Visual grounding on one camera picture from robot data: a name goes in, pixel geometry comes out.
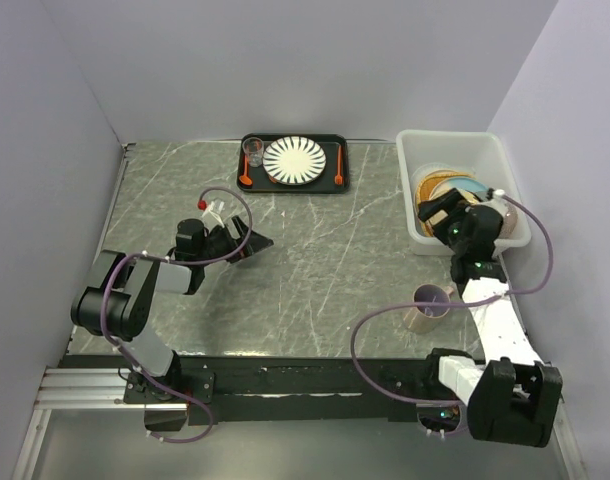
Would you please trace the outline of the orange woven pattern plate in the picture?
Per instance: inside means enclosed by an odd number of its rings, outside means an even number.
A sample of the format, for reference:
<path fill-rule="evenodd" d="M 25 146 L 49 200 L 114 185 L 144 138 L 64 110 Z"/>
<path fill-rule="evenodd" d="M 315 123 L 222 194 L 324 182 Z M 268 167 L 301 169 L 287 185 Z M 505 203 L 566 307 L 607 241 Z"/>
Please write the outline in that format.
<path fill-rule="evenodd" d="M 420 180 L 415 193 L 416 201 L 423 202 L 428 200 L 431 196 L 432 191 L 439 183 L 454 177 L 472 178 L 472 175 L 466 172 L 448 169 L 441 169 L 432 172 Z"/>

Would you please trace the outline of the blue grey plate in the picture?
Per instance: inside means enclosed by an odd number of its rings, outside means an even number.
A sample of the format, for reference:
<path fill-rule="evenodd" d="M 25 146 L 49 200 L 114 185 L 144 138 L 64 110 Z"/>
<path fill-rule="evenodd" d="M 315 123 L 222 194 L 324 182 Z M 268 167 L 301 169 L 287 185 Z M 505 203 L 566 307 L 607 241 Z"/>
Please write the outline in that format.
<path fill-rule="evenodd" d="M 481 193 L 483 196 L 486 195 L 488 187 L 484 184 L 480 183 L 474 178 L 471 177 L 451 177 L 442 182 L 440 182 L 431 192 L 429 199 L 434 200 L 441 195 L 447 193 L 451 189 L 460 189 L 463 191 L 471 192 L 472 194 Z"/>

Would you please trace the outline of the dark metallic bowl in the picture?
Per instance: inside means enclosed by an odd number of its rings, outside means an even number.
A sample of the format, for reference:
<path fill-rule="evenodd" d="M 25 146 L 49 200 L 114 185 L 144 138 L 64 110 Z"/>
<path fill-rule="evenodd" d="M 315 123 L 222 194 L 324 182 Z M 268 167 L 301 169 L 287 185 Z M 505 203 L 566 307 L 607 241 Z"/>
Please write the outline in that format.
<path fill-rule="evenodd" d="M 506 207 L 507 210 L 505 212 L 502 228 L 499 234 L 500 239 L 509 239 L 518 223 L 518 211 L 516 207 L 511 203 L 507 203 Z"/>

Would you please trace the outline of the tan bottom plate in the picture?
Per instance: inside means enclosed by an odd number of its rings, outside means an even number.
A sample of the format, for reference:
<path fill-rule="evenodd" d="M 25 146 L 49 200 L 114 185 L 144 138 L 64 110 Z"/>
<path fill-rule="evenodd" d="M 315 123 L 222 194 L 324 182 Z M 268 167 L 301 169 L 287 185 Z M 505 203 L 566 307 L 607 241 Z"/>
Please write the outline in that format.
<path fill-rule="evenodd" d="M 440 241 L 445 241 L 448 238 L 454 223 L 444 210 L 438 211 L 433 216 L 420 212 L 419 220 L 424 234 L 427 237 L 437 238 Z"/>

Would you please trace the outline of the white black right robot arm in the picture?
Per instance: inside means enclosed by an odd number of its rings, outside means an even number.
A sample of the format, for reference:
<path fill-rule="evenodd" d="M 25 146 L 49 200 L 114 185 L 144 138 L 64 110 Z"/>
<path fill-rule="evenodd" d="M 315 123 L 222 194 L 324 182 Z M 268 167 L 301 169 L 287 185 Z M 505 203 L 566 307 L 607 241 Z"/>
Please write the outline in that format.
<path fill-rule="evenodd" d="M 549 443 L 561 396 L 560 371 L 531 346 L 495 252 L 512 199 L 490 189 L 484 200 L 452 188 L 419 206 L 420 221 L 453 253 L 450 275 L 474 320 L 485 362 L 441 353 L 422 375 L 434 398 L 454 392 L 476 440 L 542 448 Z"/>

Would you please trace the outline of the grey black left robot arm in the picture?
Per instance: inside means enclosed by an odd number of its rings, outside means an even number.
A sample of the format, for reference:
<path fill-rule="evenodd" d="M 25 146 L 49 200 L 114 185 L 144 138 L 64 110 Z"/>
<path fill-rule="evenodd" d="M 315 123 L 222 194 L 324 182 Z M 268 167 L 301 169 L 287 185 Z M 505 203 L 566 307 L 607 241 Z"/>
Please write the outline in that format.
<path fill-rule="evenodd" d="M 205 267 L 216 259 L 233 264 L 274 245 L 237 215 L 231 224 L 238 237 L 226 225 L 209 229 L 199 219 L 181 221 L 175 245 L 162 260 L 103 250 L 73 301 L 72 322 L 92 335 L 109 336 L 113 346 L 126 351 L 134 367 L 149 373 L 148 390 L 161 401 L 176 399 L 184 378 L 177 354 L 148 324 L 154 294 L 193 295 L 205 279 Z"/>

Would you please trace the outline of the white plastic bin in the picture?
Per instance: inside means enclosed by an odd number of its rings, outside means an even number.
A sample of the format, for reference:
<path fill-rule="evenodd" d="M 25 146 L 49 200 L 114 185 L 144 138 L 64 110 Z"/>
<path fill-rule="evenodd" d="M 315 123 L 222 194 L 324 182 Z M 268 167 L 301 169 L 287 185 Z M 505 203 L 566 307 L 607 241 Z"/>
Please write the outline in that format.
<path fill-rule="evenodd" d="M 444 163 L 471 171 L 488 188 L 503 189 L 512 199 L 519 191 L 506 152 L 497 136 L 487 132 L 448 132 L 407 129 L 398 133 L 396 146 L 400 166 L 407 230 L 411 251 L 419 256 L 449 256 L 438 239 L 427 237 L 417 219 L 412 175 L 429 163 Z"/>

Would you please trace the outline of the black serving tray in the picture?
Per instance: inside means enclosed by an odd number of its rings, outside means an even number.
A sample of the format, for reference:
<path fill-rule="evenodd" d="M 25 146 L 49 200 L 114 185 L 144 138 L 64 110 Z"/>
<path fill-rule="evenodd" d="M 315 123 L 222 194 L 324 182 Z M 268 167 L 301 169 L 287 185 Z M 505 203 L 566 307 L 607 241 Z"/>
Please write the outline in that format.
<path fill-rule="evenodd" d="M 258 140 L 262 164 L 247 162 L 239 150 L 236 184 L 253 194 L 337 195 L 350 187 L 346 139 L 331 133 L 250 133 L 243 142 Z"/>

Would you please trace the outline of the orange spoon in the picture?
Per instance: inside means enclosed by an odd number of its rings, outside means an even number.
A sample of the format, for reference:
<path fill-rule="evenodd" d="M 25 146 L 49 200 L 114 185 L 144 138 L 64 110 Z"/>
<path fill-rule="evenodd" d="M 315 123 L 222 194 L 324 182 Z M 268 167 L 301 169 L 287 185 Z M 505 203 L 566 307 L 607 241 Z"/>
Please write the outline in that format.
<path fill-rule="evenodd" d="M 249 158 L 248 158 L 248 156 L 244 157 L 243 171 L 242 171 L 242 174 L 239 176 L 239 182 L 241 185 L 244 185 L 245 187 L 251 187 L 253 185 L 253 180 L 249 176 Z"/>

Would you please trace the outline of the striped white blue plate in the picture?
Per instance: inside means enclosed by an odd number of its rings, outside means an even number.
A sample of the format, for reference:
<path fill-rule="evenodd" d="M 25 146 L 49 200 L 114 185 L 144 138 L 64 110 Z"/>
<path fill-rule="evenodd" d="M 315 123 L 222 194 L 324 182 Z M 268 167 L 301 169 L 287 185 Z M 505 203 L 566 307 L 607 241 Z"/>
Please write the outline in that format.
<path fill-rule="evenodd" d="M 326 162 L 326 153 L 319 143 L 302 136 L 287 136 L 269 143 L 262 166 L 278 183 L 301 186 L 318 179 Z"/>

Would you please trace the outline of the clear drinking glass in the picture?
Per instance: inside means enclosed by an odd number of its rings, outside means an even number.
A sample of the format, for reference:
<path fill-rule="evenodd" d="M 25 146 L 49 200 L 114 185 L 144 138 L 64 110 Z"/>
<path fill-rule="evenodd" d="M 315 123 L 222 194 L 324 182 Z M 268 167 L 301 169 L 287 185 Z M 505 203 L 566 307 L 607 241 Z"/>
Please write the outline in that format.
<path fill-rule="evenodd" d="M 259 137 L 248 137 L 242 141 L 242 150 L 250 167 L 257 168 L 263 164 L 264 142 Z"/>

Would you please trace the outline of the orange fork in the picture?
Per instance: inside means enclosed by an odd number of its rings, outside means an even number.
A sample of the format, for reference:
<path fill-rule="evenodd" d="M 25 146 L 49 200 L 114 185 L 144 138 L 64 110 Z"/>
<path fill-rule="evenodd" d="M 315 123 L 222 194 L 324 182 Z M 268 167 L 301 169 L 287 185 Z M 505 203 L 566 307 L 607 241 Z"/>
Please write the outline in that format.
<path fill-rule="evenodd" d="M 344 184 L 344 176 L 343 176 L 343 149 L 342 146 L 339 145 L 337 149 L 337 158 L 336 158 L 336 174 L 334 177 L 334 183 L 336 186 L 342 186 Z"/>

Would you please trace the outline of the pink beige mug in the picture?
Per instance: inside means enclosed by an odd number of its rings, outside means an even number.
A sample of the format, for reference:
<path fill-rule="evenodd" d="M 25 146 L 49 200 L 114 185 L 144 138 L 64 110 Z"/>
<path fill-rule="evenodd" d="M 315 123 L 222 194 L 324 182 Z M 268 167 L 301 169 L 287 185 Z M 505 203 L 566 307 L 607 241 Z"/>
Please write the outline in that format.
<path fill-rule="evenodd" d="M 413 295 L 415 303 L 421 306 L 411 308 L 404 316 L 404 324 L 414 334 L 426 334 L 434 330 L 449 313 L 447 303 L 452 300 L 454 288 L 451 285 L 438 286 L 424 284 L 419 286 Z"/>

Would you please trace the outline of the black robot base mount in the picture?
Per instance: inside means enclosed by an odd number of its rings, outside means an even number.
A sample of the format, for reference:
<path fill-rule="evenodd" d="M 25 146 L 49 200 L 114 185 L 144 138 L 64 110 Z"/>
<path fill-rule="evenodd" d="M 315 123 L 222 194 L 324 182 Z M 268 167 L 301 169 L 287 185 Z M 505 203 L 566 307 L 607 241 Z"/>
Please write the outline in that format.
<path fill-rule="evenodd" d="M 205 409 L 156 390 L 136 372 L 124 391 L 127 404 L 180 410 L 190 425 L 208 422 L 380 418 L 413 422 L 432 401 L 455 393 L 439 383 L 428 359 L 296 357 L 183 357 L 182 393 Z"/>

